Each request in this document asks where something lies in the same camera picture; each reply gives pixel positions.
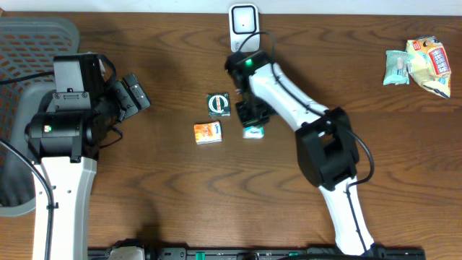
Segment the orange small snack box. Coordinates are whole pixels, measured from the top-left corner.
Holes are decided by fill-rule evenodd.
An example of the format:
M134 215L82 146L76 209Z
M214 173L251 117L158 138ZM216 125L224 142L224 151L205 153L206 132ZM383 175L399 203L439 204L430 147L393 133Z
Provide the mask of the orange small snack box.
M219 121L195 124L193 130L197 144L222 141L222 127Z

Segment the teal snack packet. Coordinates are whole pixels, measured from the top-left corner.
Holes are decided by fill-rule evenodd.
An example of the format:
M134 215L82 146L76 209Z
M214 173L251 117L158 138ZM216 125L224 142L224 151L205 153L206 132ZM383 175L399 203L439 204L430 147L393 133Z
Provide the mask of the teal snack packet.
M412 55L405 51L386 51L384 85L408 85L408 64Z

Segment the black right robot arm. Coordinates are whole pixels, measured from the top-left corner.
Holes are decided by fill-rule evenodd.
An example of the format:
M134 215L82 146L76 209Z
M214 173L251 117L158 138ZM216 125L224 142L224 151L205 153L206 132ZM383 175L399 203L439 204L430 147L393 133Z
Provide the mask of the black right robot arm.
M298 88L264 51L227 57L225 70L243 99L236 105L244 127L267 124L279 115L295 133L299 168L325 199L335 230L336 247L346 255L370 256L375 243L367 229L357 187L360 147L341 108L328 109Z

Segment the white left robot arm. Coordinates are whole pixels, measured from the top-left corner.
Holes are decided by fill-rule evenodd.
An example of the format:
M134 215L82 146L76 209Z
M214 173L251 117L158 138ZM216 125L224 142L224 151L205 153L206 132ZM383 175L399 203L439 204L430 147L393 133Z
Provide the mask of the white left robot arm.
M26 127L35 168L33 258L88 259L90 194L105 138L151 103L134 74L90 90L52 90Z

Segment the white blue snack bag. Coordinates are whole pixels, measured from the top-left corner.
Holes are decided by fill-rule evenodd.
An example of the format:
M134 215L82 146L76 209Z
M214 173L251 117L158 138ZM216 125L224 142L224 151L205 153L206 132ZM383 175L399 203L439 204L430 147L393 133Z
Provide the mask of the white blue snack bag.
M406 52L412 55L409 73L424 90L450 98L451 69L444 45L433 35L407 40Z

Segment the green white small box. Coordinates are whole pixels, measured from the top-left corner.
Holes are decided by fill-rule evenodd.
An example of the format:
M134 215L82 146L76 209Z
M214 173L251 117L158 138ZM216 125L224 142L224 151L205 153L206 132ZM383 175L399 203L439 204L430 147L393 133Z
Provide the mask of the green white small box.
M244 139L263 139L264 135L263 126L248 126L243 129Z

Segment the round green label package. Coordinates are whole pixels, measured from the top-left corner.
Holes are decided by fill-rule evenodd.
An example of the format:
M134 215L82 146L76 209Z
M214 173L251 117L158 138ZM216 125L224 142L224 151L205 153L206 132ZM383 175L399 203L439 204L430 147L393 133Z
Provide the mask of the round green label package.
M229 94L214 93L206 96L206 104L210 118L230 116Z

